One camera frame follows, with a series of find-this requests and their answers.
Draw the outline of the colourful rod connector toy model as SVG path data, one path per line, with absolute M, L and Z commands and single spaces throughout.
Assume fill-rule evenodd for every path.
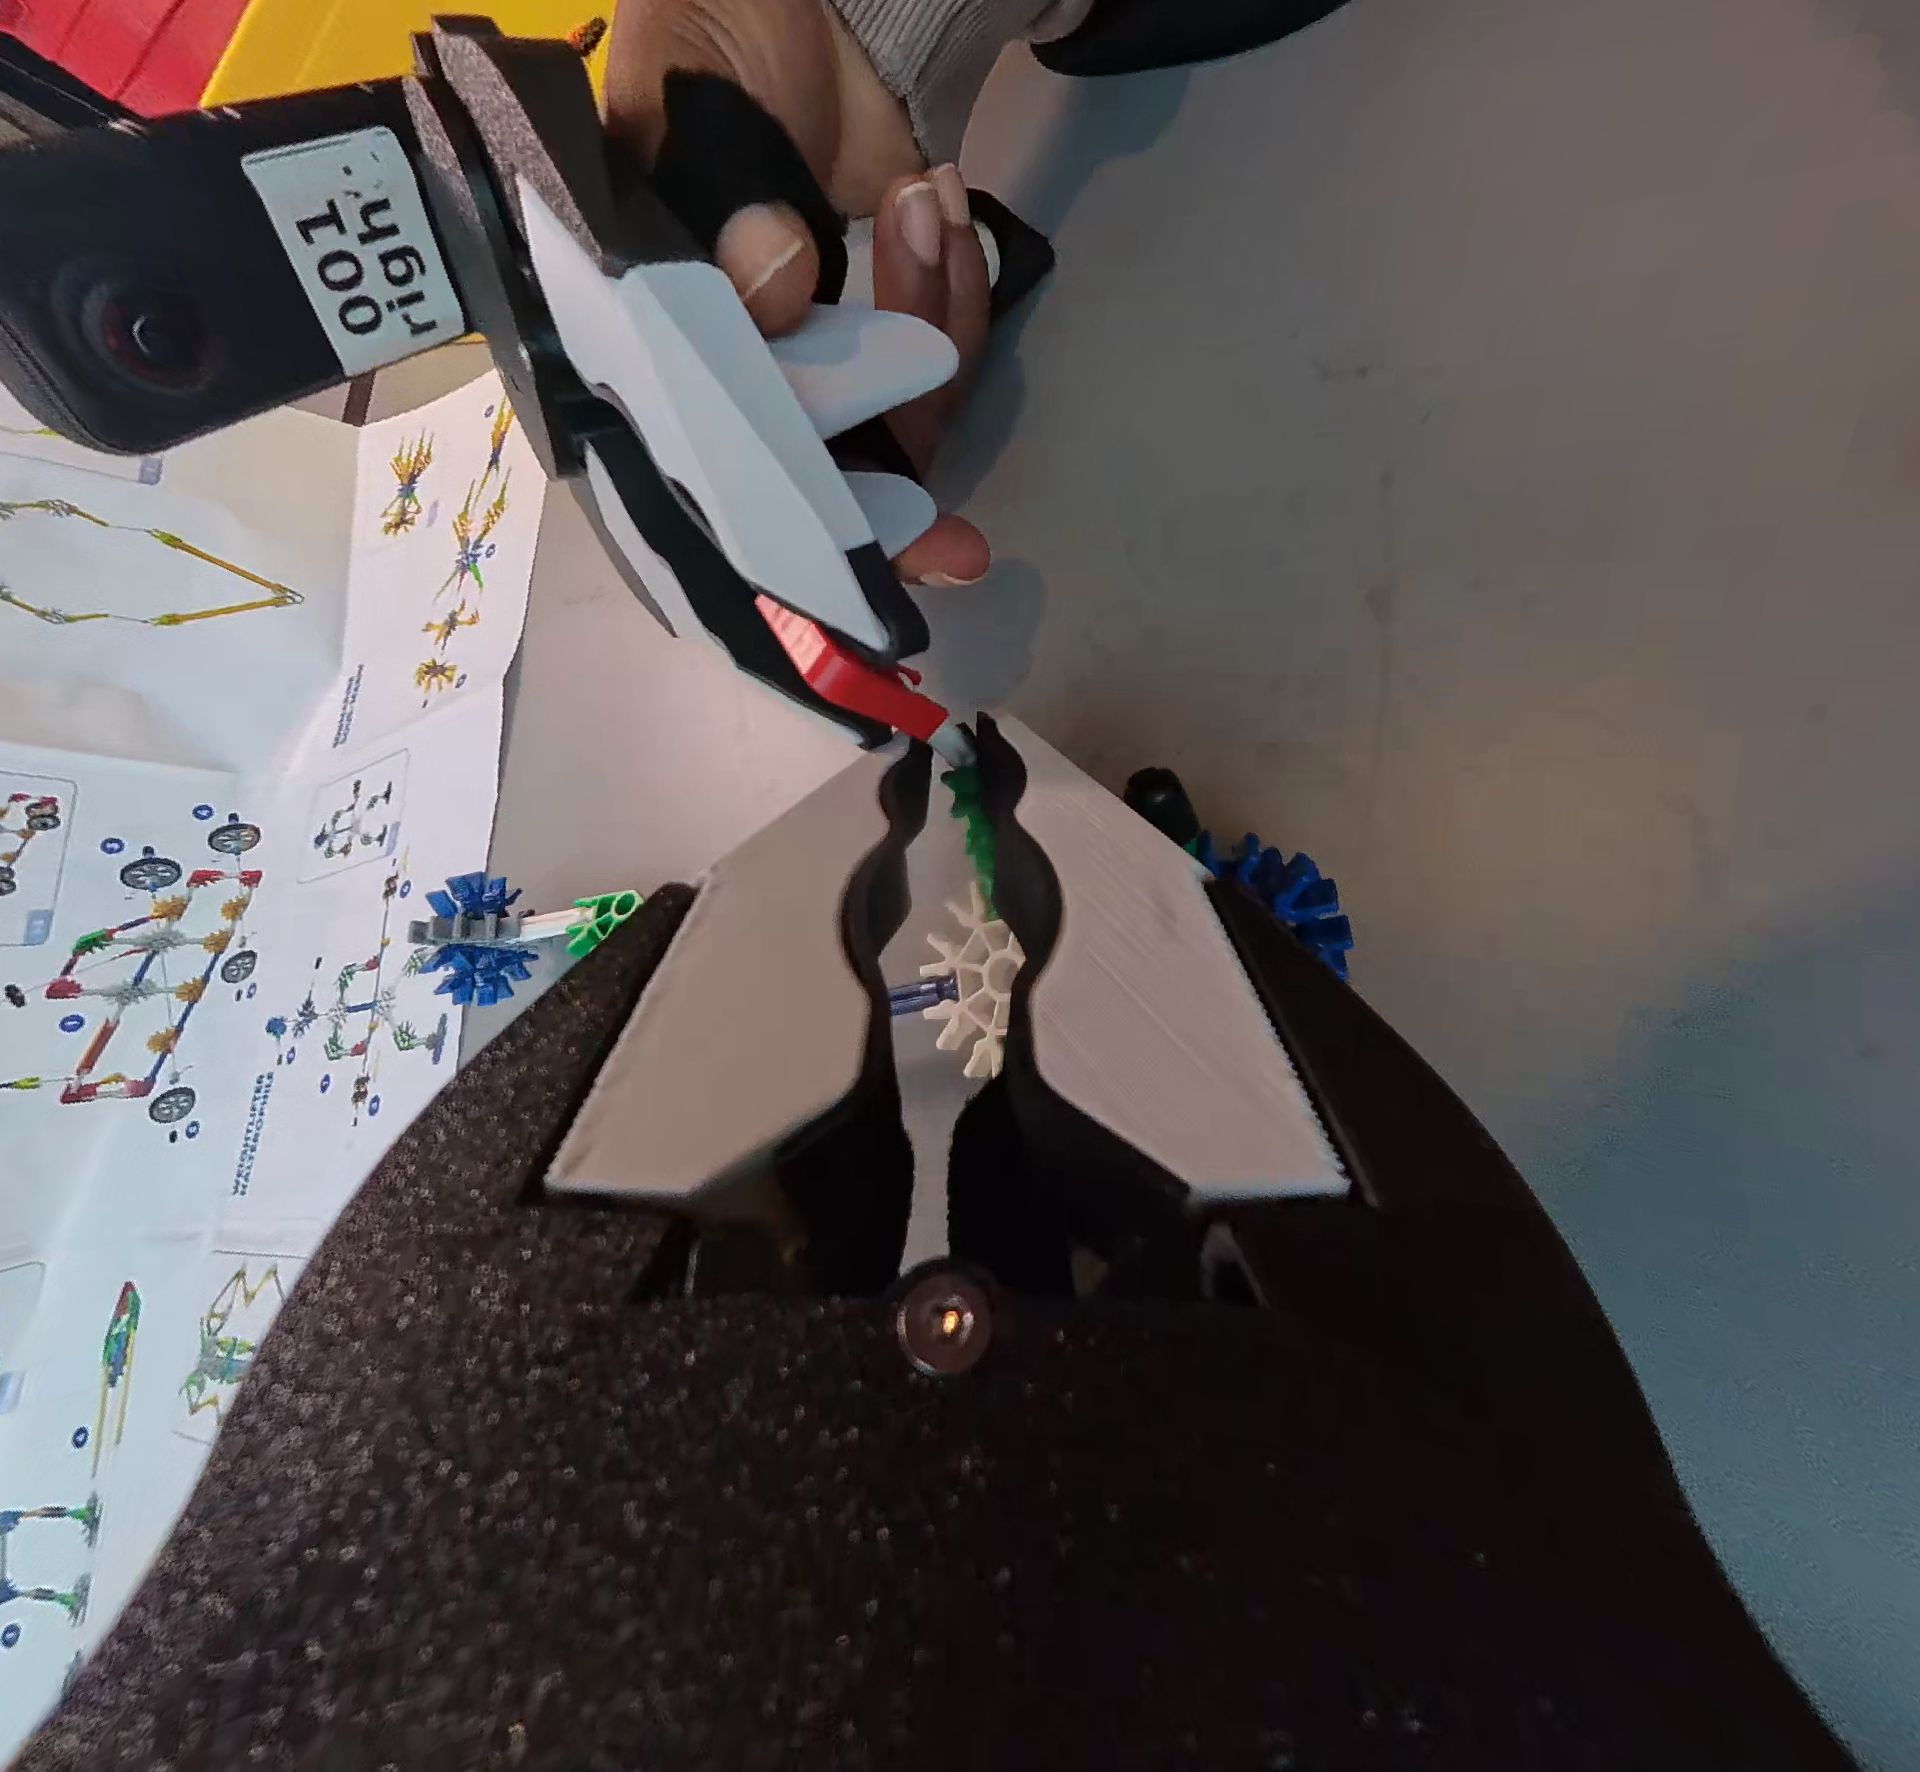
M 927 939 L 929 963 L 917 981 L 893 987 L 888 1005 L 897 1018 L 934 1021 L 940 1029 L 937 1050 L 964 1055 L 965 1078 L 989 1080 L 1002 1070 L 1023 951 L 995 911 L 995 841 L 977 772 L 950 771 L 942 785 L 952 800 L 950 812 L 964 828 L 971 881 L 962 898 L 947 903 L 956 935 Z M 1351 921 L 1333 879 L 1307 854 L 1267 847 L 1255 833 L 1224 844 L 1203 828 L 1185 787 L 1168 769 L 1136 771 L 1124 785 L 1121 803 L 1181 849 L 1203 874 L 1252 895 L 1337 981 L 1349 977 Z M 549 912 L 523 912 L 518 896 L 501 877 L 490 872 L 456 874 L 428 891 L 426 917 L 406 926 L 410 957 L 403 969 L 434 977 L 436 993 L 459 1009 L 496 1006 L 533 981 L 549 947 L 564 951 L 570 961 L 581 961 L 644 906 L 635 891 L 617 891 Z

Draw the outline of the red toy connector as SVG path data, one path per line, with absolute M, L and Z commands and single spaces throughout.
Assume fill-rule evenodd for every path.
M 753 609 L 791 665 L 803 705 L 848 721 L 866 749 L 899 736 L 931 746 L 947 729 L 947 709 L 924 695 L 915 670 L 873 662 L 768 594 L 756 594 Z

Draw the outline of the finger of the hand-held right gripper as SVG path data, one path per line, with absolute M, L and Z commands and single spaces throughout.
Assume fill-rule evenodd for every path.
M 573 477 L 587 523 L 627 588 L 678 640 L 724 656 L 760 691 L 856 734 L 803 702 L 801 682 L 756 613 L 751 585 L 644 452 L 585 452 Z
M 585 228 L 515 177 L 522 230 L 560 351 L 615 414 L 590 454 L 645 454 L 756 594 L 876 662 L 911 662 L 927 630 L 893 556 L 931 527 L 931 500 L 895 484 L 872 523 L 828 440 L 931 393 L 931 327 L 830 305 L 768 342 L 725 274 L 701 261 L 612 277 Z

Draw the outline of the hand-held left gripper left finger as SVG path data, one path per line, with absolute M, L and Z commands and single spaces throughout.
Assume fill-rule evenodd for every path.
M 856 758 L 704 877 L 541 1180 L 667 1219 L 687 1292 L 881 1294 L 913 1195 L 881 954 L 926 749 Z

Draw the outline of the person's right hand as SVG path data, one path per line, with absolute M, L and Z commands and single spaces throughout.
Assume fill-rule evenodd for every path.
M 830 208 L 872 224 L 873 305 L 936 327 L 954 379 L 883 417 L 911 477 L 934 465 L 989 339 L 991 278 L 965 182 L 929 165 L 903 106 L 826 0 L 617 0 L 606 42 L 608 135 L 647 175 L 672 149 L 711 177 L 716 152 L 670 109 L 692 80 L 728 80 L 793 149 Z

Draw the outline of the white building instruction sheet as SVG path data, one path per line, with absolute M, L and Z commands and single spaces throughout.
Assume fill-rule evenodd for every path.
M 135 457 L 3 399 L 3 1760 L 459 1064 L 410 925 L 488 859 L 546 491 L 490 373 Z

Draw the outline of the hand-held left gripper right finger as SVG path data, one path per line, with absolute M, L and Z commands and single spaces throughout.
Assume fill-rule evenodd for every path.
M 954 1250 L 1012 1294 L 1213 1294 L 1234 1227 L 1349 1176 L 1213 895 L 1033 731 L 977 717 L 993 905 L 1019 945 L 999 1074 L 954 1127 Z

